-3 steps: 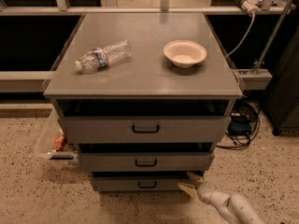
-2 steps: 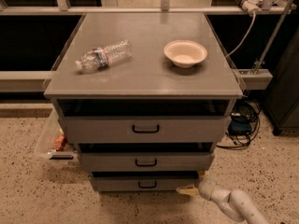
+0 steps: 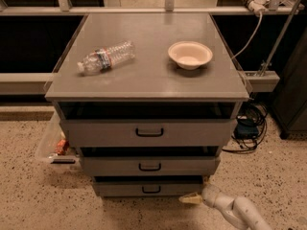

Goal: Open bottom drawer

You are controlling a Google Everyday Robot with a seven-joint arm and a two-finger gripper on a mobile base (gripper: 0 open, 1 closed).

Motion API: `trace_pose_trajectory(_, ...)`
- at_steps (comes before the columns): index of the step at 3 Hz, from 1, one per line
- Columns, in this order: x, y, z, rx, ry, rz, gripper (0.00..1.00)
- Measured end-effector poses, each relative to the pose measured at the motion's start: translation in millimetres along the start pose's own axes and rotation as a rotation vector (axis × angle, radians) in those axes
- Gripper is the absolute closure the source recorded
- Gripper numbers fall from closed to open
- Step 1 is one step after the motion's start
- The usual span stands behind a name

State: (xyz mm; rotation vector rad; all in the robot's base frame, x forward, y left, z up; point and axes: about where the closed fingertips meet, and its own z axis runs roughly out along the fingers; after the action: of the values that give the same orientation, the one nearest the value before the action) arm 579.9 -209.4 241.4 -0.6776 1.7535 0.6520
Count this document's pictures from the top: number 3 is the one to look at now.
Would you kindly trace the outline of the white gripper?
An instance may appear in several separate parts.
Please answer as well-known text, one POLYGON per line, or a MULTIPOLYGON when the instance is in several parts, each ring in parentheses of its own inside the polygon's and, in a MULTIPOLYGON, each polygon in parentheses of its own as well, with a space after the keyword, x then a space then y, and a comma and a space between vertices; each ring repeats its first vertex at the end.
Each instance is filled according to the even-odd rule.
MULTIPOLYGON (((203 183, 209 183, 210 176, 202 177, 203 183)), ((233 215, 234 198, 223 193, 218 187, 212 184, 206 184, 201 192, 183 195, 179 198, 181 203, 201 204, 218 210, 224 219, 232 226, 236 223, 236 218, 233 215)))

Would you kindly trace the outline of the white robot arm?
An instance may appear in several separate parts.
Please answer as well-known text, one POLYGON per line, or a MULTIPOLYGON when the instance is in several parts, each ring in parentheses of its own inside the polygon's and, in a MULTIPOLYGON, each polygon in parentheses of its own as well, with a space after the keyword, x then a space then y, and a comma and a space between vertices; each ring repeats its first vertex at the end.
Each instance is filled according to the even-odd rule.
POLYGON ((245 196, 227 195, 219 187, 203 180, 200 194, 191 193, 179 198, 181 203, 204 204, 221 213, 223 218, 238 230, 272 230, 255 204, 245 196))

